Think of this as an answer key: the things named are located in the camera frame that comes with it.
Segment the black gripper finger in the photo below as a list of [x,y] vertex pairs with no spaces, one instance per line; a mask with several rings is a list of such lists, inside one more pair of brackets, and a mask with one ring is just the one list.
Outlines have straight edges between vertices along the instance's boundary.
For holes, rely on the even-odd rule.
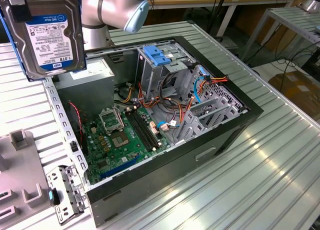
[[26,23],[32,20],[27,0],[8,0],[8,2],[16,23]]

